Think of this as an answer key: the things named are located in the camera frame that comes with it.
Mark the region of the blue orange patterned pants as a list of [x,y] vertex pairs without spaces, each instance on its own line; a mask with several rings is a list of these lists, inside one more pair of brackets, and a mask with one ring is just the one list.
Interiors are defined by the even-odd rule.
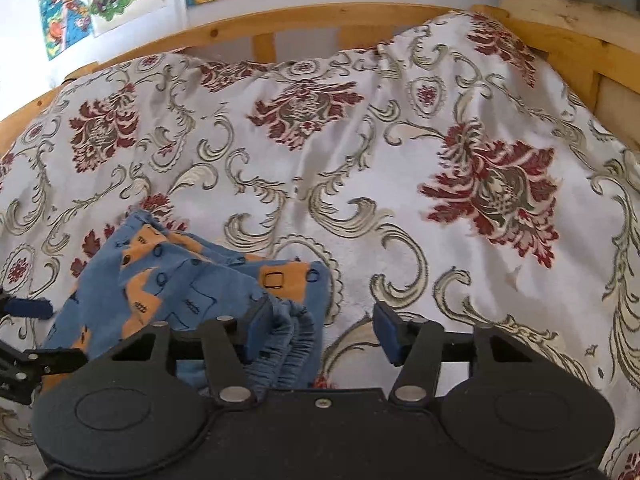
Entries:
[[44,348],[95,359],[154,322],[185,332],[230,318],[248,330],[246,372],[256,392],[303,389],[316,379],[330,303],[322,262],[243,255],[168,230],[142,210],[84,248],[89,260]]

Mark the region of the white floral bedspread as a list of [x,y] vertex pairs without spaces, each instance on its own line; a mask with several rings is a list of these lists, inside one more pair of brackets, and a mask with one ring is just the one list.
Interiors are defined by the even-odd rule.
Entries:
[[495,325],[596,387],[639,474],[639,154],[503,24],[452,12],[280,63],[142,56],[1,153],[1,285],[62,307],[126,218],[317,261],[316,383],[389,386],[372,309]]

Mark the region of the red haired girl wall drawing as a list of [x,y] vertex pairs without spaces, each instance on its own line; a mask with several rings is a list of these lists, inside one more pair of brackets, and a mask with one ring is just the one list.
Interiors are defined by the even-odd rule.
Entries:
[[93,34],[88,0],[38,0],[47,58],[52,61]]

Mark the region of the wooden bed frame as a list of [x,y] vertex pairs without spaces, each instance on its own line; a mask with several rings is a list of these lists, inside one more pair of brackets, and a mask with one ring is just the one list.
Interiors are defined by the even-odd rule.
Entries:
[[[544,53],[548,63],[568,83],[603,125],[620,123],[620,136],[636,148],[630,130],[639,112],[625,92],[639,90],[639,21],[592,4],[562,0],[500,0],[499,6],[476,4],[473,12],[494,18],[527,47]],[[217,42],[248,38],[252,57],[261,63],[277,58],[274,36],[286,30],[334,28],[342,49],[373,46],[401,26],[413,26],[446,13],[443,6],[417,3],[343,2],[225,18],[177,32],[111,58],[92,62],[66,76],[73,81],[140,56],[208,47]]]

